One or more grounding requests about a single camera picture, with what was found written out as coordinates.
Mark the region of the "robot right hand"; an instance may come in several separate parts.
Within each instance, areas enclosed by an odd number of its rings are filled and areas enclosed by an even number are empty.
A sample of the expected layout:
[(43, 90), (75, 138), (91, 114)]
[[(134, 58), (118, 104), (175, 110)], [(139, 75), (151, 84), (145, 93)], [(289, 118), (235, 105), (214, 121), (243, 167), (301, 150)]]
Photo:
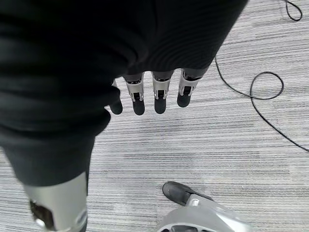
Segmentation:
[(115, 78), (207, 68), (245, 0), (3, 0), (0, 145), (47, 232), (84, 232)]

